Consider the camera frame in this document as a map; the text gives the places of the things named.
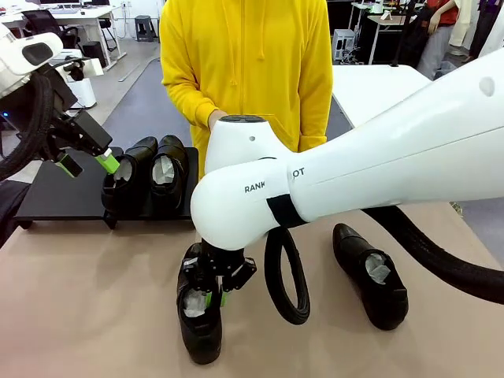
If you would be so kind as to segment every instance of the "black corrugated cable sleeve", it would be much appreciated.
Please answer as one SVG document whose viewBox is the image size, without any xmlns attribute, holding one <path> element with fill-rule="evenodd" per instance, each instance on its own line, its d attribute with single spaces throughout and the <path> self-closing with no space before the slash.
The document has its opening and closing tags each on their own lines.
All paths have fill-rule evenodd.
<svg viewBox="0 0 504 378">
<path fill-rule="evenodd" d="M 19 172 L 40 151 L 50 127 L 53 116 L 54 93 L 50 81 L 43 75 L 33 72 L 26 85 L 34 87 L 35 104 L 28 128 L 23 139 L 7 159 L 0 161 L 0 181 Z"/>
<path fill-rule="evenodd" d="M 291 264 L 298 305 L 289 299 L 282 279 L 282 247 Z M 309 293 L 299 252 L 288 229 L 278 227 L 268 234 L 265 249 L 265 278 L 269 295 L 280 315 L 289 323 L 303 324 L 309 317 Z"/>
<path fill-rule="evenodd" d="M 489 302 L 504 304 L 504 272 L 456 258 L 432 242 L 397 207 L 363 209 L 428 271 L 447 284 Z"/>
</svg>

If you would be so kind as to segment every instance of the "black platform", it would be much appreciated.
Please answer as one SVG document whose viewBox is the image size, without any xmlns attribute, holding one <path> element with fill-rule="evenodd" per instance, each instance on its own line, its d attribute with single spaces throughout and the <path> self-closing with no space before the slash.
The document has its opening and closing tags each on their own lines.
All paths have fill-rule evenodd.
<svg viewBox="0 0 504 378">
<path fill-rule="evenodd" d="M 138 216 L 112 217 L 106 212 L 101 199 L 105 169 L 94 157 L 71 151 L 69 154 L 83 168 L 83 172 L 73 179 L 52 162 L 44 161 L 14 219 L 23 228 L 29 228 L 32 221 L 103 220 L 110 228 L 114 228 L 117 221 L 190 220 L 191 196 L 198 183 L 198 150 L 194 147 L 187 147 L 186 150 L 190 172 L 183 203 L 175 211 L 155 214 L 150 196 L 147 195 Z M 122 150 L 113 147 L 113 154 L 122 154 Z"/>
</svg>

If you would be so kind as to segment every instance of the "floor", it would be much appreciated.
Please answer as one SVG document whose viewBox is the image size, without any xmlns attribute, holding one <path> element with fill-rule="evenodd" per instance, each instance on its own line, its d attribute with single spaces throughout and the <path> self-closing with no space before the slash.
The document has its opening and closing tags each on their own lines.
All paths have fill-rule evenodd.
<svg viewBox="0 0 504 378">
<path fill-rule="evenodd" d="M 128 148 L 145 135 L 161 138 L 169 132 L 189 145 L 187 122 L 168 102 L 165 89 L 160 85 L 159 45 L 130 39 L 121 42 L 128 55 L 104 76 L 91 79 L 98 104 L 89 113 L 111 134 L 115 146 Z M 143 72 L 142 79 L 137 81 Z M 333 101 L 328 138 L 334 139 L 349 130 L 347 119 Z M 4 142 L 6 139 L 15 140 L 12 132 L 2 133 L 2 138 Z M 39 161 L 33 161 L 13 179 L 32 182 L 39 165 Z M 460 205 L 467 224 L 503 264 L 504 198 L 462 202 Z"/>
</svg>

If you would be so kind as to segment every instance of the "black leather shoe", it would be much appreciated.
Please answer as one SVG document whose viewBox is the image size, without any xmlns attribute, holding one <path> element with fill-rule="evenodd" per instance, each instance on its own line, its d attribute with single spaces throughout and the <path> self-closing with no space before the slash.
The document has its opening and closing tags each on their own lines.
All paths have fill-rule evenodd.
<svg viewBox="0 0 504 378">
<path fill-rule="evenodd" d="M 149 189 L 150 163 L 157 150 L 156 138 L 147 136 L 117 157 L 120 168 L 103 180 L 102 204 L 109 213 L 133 214 L 140 211 Z"/>
<path fill-rule="evenodd" d="M 165 160 L 168 167 L 160 164 L 163 156 L 169 159 Z M 166 178 L 156 181 L 155 176 L 163 176 L 161 170 Z M 182 142 L 174 135 L 165 136 L 159 142 L 157 154 L 150 166 L 150 193 L 156 211 L 166 212 L 180 206 L 188 172 L 189 159 Z"/>
<path fill-rule="evenodd" d="M 187 250 L 183 258 L 196 258 L 201 253 L 202 244 L 195 243 Z M 183 274 L 182 266 L 180 266 L 176 289 L 176 308 L 179 313 L 182 340 L 191 359 L 200 365 L 217 360 L 221 354 L 222 341 L 221 295 L 218 294 L 217 281 L 210 305 L 199 317 L 188 317 L 183 311 L 183 299 L 191 289 L 191 285 Z"/>
<path fill-rule="evenodd" d="M 408 313 L 408 292 L 390 256 L 371 246 L 346 224 L 334 227 L 332 246 L 339 265 L 360 291 L 371 322 L 384 331 L 397 328 Z M 385 271 L 390 269 L 388 275 L 384 274 L 385 278 L 380 278 L 380 274 L 368 273 L 379 265 L 384 265 L 380 269 Z"/>
</svg>

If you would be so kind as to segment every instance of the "hoodie sleeve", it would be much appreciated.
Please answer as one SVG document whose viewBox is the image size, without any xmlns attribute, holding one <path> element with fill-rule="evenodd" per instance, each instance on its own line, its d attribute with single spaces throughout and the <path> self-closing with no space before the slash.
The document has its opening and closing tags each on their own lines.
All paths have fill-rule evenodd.
<svg viewBox="0 0 504 378">
<path fill-rule="evenodd" d="M 310 20 L 298 87 L 301 101 L 299 152 L 326 142 L 325 131 L 331 108 L 332 52 L 328 7 L 324 0 L 313 0 L 313 3 L 315 11 Z"/>
<path fill-rule="evenodd" d="M 199 90 L 182 33 L 182 18 L 177 0 L 166 2 L 161 15 L 162 84 L 175 107 L 191 124 L 208 128 L 209 115 L 217 109 Z"/>
</svg>

